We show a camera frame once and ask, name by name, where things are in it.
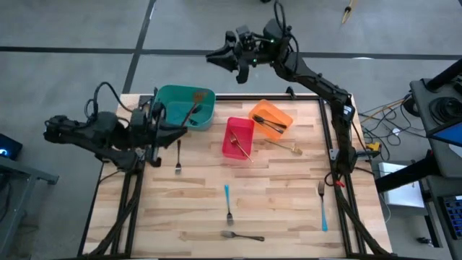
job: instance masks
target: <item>pink container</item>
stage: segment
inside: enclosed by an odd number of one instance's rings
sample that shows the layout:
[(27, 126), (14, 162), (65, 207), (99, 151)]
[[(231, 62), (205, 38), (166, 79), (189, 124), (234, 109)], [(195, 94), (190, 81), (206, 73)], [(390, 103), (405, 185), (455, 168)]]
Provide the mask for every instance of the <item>pink container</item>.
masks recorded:
[(231, 131), (236, 135), (239, 140), (240, 146), (250, 156), (252, 151), (253, 141), (253, 120), (244, 118), (228, 118), (226, 125), (225, 138), (223, 139), (223, 155), (225, 157), (247, 160), (248, 158), (243, 154), (237, 145), (231, 144), (230, 135)]

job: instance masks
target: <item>silver fork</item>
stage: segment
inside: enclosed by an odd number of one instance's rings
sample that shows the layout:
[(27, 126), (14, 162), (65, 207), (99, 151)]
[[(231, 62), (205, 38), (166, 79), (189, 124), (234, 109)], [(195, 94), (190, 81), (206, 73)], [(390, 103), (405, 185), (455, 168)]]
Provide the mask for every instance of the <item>silver fork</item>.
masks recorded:
[(175, 166), (175, 174), (180, 175), (181, 174), (181, 164), (180, 164), (180, 146), (181, 146), (181, 140), (177, 141), (178, 144), (178, 162), (176, 163)]

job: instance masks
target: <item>teal bowl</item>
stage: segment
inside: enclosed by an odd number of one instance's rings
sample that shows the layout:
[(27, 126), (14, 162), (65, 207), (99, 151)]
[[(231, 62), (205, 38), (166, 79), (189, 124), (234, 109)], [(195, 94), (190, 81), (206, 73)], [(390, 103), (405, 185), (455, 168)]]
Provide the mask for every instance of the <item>teal bowl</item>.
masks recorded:
[(157, 93), (156, 101), (160, 101), (167, 108), (167, 122), (181, 125), (189, 110), (194, 105), (194, 94), (206, 92), (202, 102), (198, 103), (185, 126), (194, 131), (206, 131), (212, 126), (215, 107), (215, 93), (203, 87), (188, 87), (165, 85)]

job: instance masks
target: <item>computer screen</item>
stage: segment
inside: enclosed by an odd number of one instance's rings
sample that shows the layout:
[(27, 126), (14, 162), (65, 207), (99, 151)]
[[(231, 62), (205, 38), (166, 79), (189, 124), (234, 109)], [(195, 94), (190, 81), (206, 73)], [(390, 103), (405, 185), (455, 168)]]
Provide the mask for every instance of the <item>computer screen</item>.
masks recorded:
[(452, 126), (435, 131), (429, 137), (462, 147), (462, 122), (455, 123)]
[(22, 144), (3, 134), (0, 134), (0, 156), (14, 160), (21, 148)]

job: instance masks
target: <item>utensil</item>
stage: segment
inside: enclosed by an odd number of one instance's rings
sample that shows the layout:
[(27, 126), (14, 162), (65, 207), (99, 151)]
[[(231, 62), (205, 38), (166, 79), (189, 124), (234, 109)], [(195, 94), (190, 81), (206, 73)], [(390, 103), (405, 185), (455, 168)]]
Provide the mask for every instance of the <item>utensil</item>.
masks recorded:
[(207, 92), (195, 92), (193, 96), (193, 101), (194, 105), (193, 107), (189, 110), (188, 115), (183, 119), (183, 122), (181, 123), (181, 126), (185, 126), (186, 121), (188, 121), (189, 117), (193, 113), (193, 111), (196, 110), (196, 113), (201, 110), (202, 108), (196, 109), (197, 103), (202, 102), (202, 100), (207, 96)]
[(253, 115), (253, 120), (257, 121), (258, 123), (264, 123), (266, 121), (266, 122), (271, 123), (273, 125), (279, 126), (279, 127), (283, 128), (283, 129), (287, 129), (287, 126), (284, 125), (283, 123), (275, 123), (275, 122), (270, 121), (268, 119), (262, 118), (259, 115)]
[(327, 231), (326, 213), (324, 212), (324, 182), (322, 181), (319, 182), (318, 193), (321, 197), (321, 209), (323, 213), (323, 231)]
[(225, 238), (235, 238), (235, 237), (240, 237), (240, 238), (250, 238), (250, 239), (253, 239), (253, 240), (256, 240), (256, 241), (265, 241), (265, 238), (264, 237), (260, 237), (260, 236), (249, 236), (249, 235), (238, 235), (232, 231), (226, 231), (226, 230), (223, 230), (222, 232), (220, 232), (220, 235), (222, 235), (222, 237), (225, 237)]
[(294, 144), (294, 147), (286, 147), (286, 146), (284, 146), (284, 145), (282, 145), (282, 144), (278, 144), (278, 143), (273, 142), (273, 141), (268, 140), (268, 139), (265, 139), (265, 141), (267, 141), (268, 143), (275, 144), (275, 145), (277, 145), (277, 146), (279, 146), (279, 147), (282, 147), (282, 148), (285, 148), (285, 149), (289, 149), (290, 152), (292, 152), (292, 153), (294, 153), (294, 154), (296, 154), (296, 155), (302, 155), (302, 154), (303, 154), (303, 151), (302, 151), (300, 148), (298, 148), (297, 145), (295, 145), (295, 144)]
[(280, 134), (283, 134), (283, 133), (284, 133), (284, 130), (278, 129), (278, 128), (276, 128), (276, 127), (274, 127), (274, 126), (272, 126), (272, 125), (266, 123), (265, 120), (259, 120), (259, 121), (257, 121), (255, 118), (253, 118), (253, 120), (255, 120), (255, 121), (256, 121), (257, 123), (259, 123), (260, 125), (265, 125), (265, 126), (271, 127), (273, 130), (275, 130), (276, 132), (278, 132), (278, 133), (280, 133)]
[(178, 162), (176, 163), (175, 166), (175, 174), (180, 175), (181, 174), (181, 164), (180, 164), (180, 146), (181, 146), (181, 140), (177, 141), (178, 144)]
[(192, 126), (197, 126), (199, 123), (196, 121), (196, 120), (193, 120), (193, 119), (189, 119), (189, 123), (192, 125)]
[(228, 205), (228, 214), (226, 215), (226, 221), (229, 226), (232, 226), (234, 224), (234, 220), (232, 218), (232, 214), (230, 211), (230, 187), (228, 185), (225, 185), (225, 193), (226, 193), (226, 203)]
[(240, 146), (239, 139), (237, 138), (237, 136), (232, 131), (230, 132), (230, 141), (231, 141), (231, 144), (236, 145), (237, 147), (239, 147), (239, 149), (243, 152), (243, 154), (245, 156), (247, 156), (247, 158), (253, 163), (253, 160), (250, 158), (250, 156), (247, 154), (247, 152), (245, 152), (244, 149)]

